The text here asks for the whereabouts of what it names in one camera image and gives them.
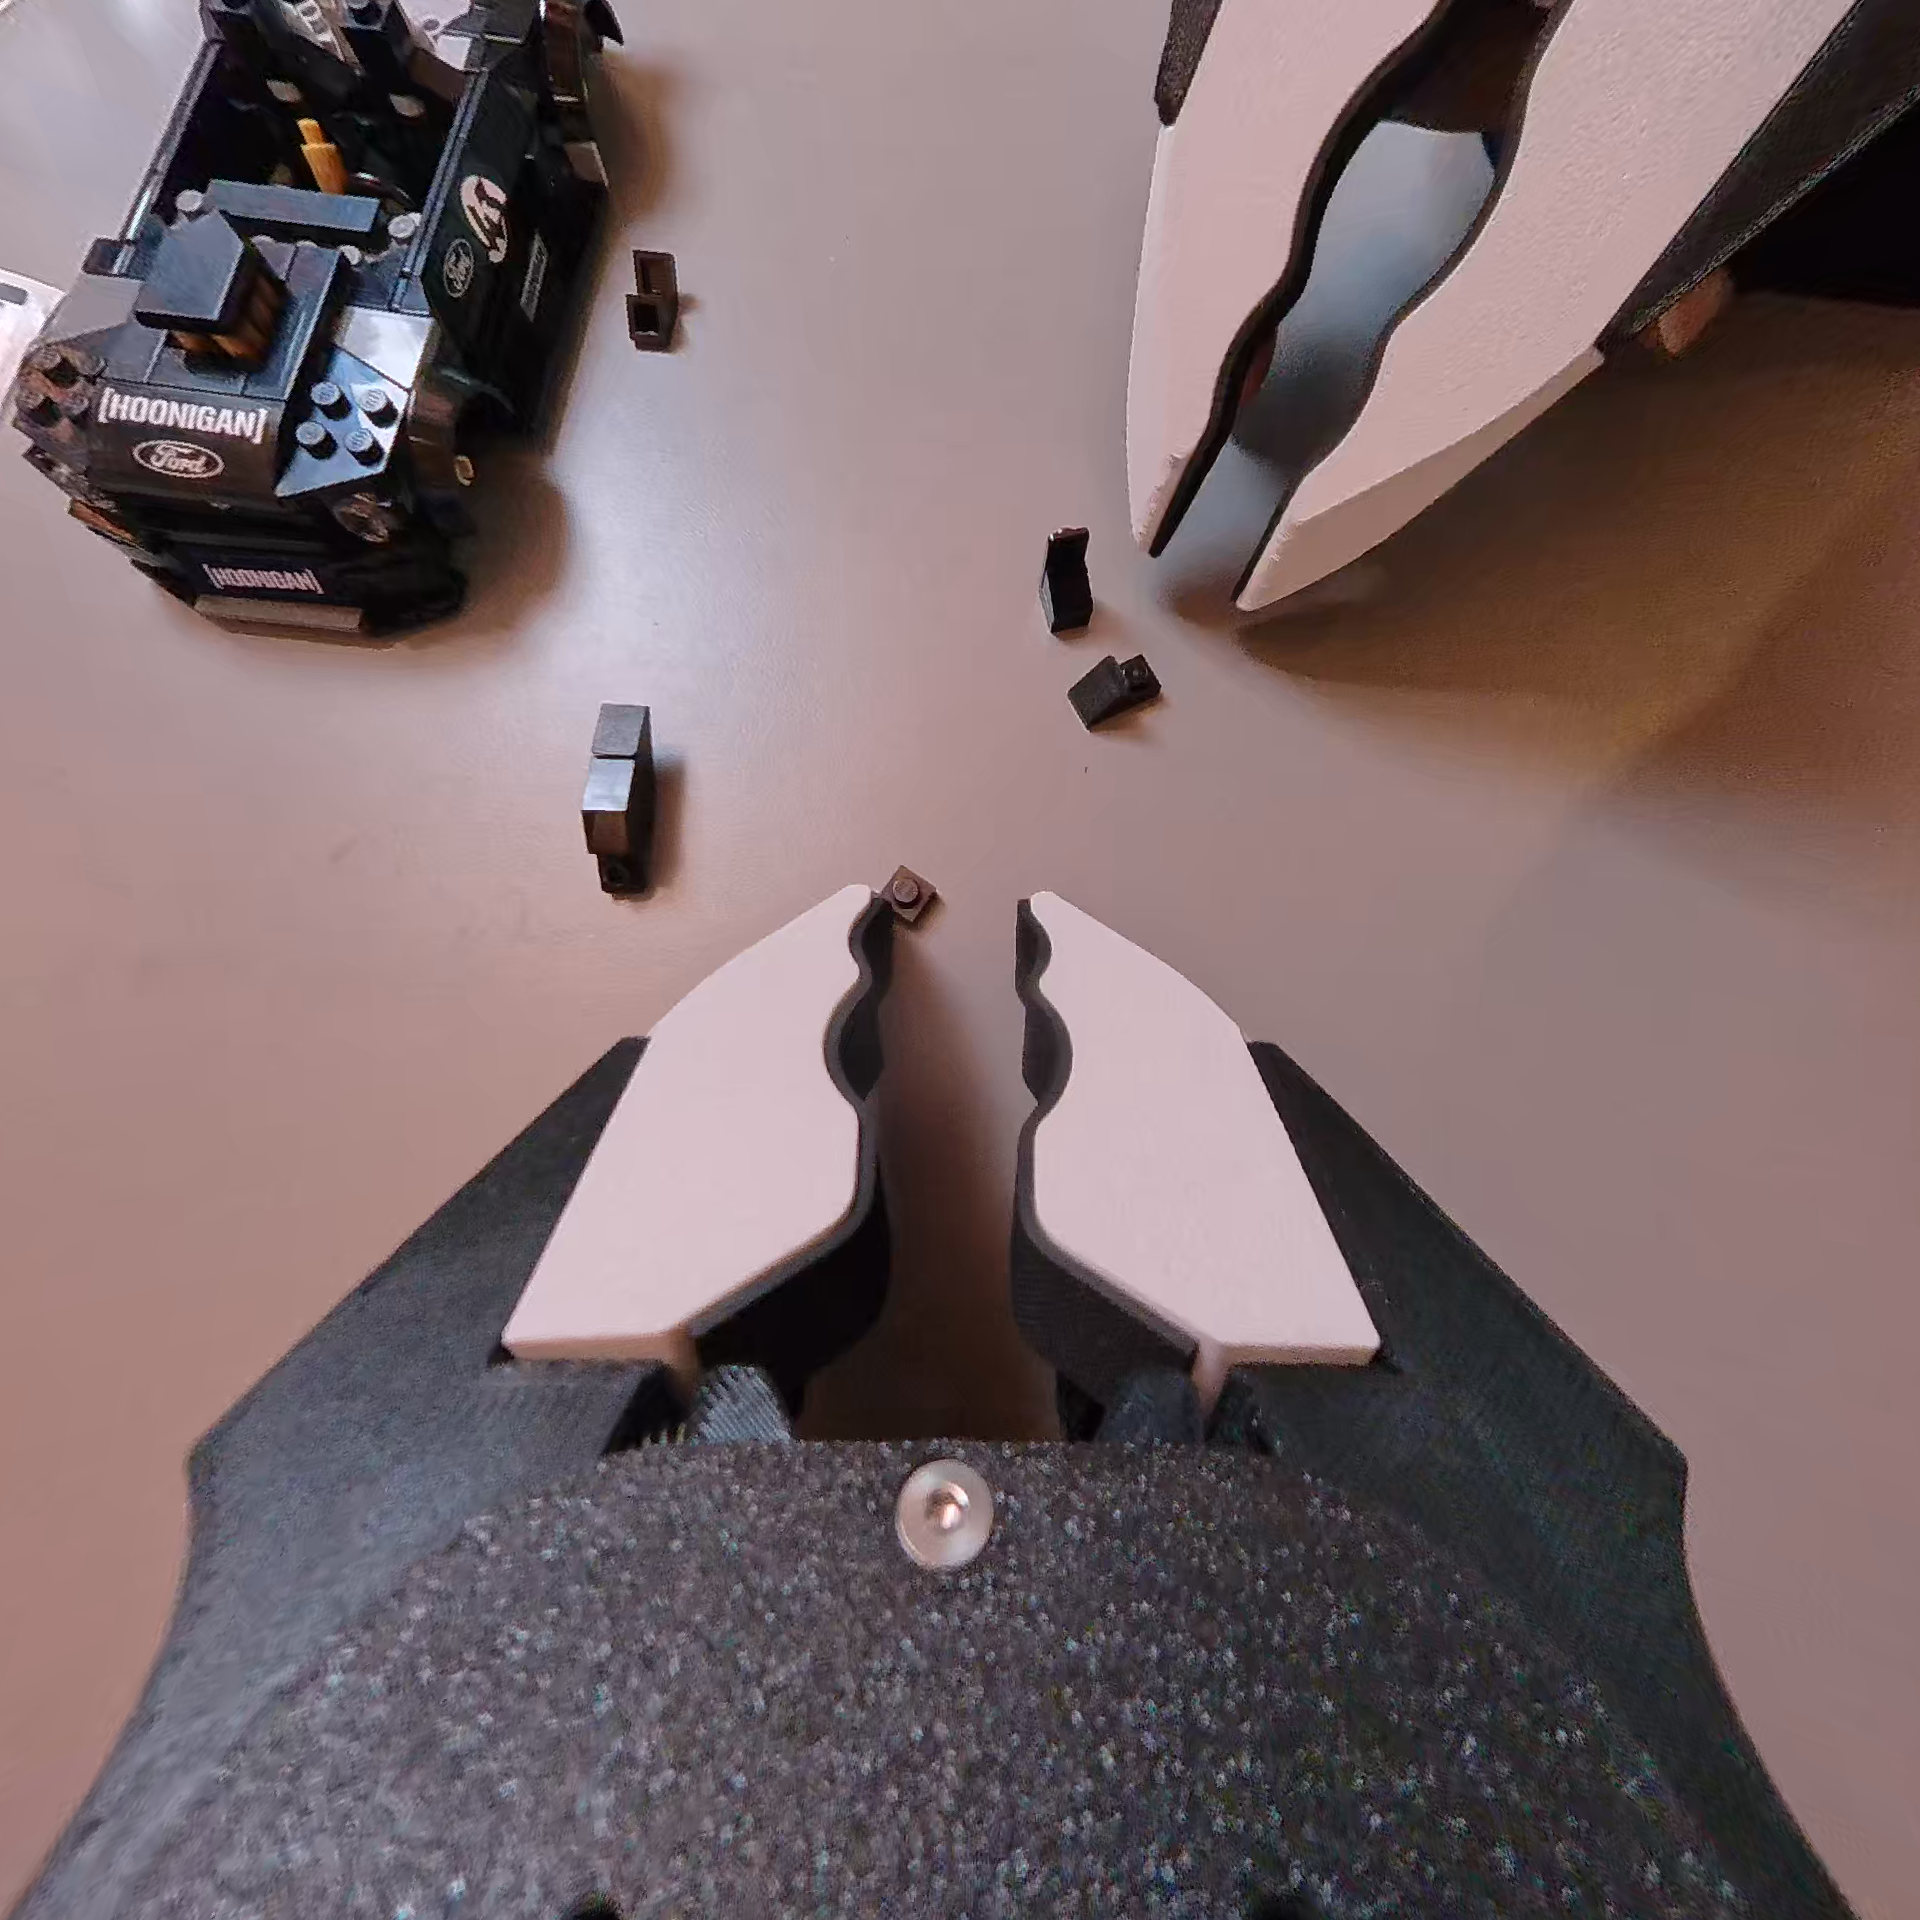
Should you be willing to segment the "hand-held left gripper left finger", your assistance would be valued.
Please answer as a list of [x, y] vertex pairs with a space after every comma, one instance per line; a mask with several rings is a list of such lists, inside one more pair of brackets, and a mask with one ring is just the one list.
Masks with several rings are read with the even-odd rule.
[[800, 1413], [889, 1284], [877, 1084], [893, 929], [853, 883], [656, 1025], [505, 1354], [656, 1363], [684, 1388], [749, 1364]]

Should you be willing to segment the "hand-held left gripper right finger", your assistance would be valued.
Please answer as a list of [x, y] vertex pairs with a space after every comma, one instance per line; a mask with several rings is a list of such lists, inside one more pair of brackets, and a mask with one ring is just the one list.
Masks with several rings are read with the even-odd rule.
[[1060, 893], [1016, 912], [1016, 992], [1016, 1324], [1067, 1432], [1152, 1376], [1209, 1417], [1241, 1368], [1375, 1363], [1381, 1330], [1241, 1026]]

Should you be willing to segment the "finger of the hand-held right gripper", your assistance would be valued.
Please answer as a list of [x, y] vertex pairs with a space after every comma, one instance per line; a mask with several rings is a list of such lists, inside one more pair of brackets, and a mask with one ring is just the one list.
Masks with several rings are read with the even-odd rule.
[[1241, 384], [1301, 298], [1332, 185], [1445, 2], [1173, 4], [1124, 390], [1137, 541], [1156, 558], [1226, 449]]
[[1287, 497], [1236, 608], [1361, 561], [1593, 373], [1626, 300], [1850, 10], [1557, 11], [1496, 194], [1385, 333], [1355, 418]]

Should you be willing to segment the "long black lego piece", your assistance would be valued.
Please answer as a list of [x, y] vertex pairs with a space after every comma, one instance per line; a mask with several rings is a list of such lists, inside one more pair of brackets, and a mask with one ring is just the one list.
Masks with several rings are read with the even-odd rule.
[[609, 896], [650, 891], [655, 829], [651, 712], [645, 704], [602, 704], [583, 784], [583, 840]]

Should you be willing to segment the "black lego car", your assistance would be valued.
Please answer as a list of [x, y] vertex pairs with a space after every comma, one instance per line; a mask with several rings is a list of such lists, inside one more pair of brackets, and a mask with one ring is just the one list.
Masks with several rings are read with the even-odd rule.
[[200, 4], [119, 232], [4, 354], [74, 522], [221, 621], [463, 611], [473, 432], [541, 422], [609, 204], [610, 4]]

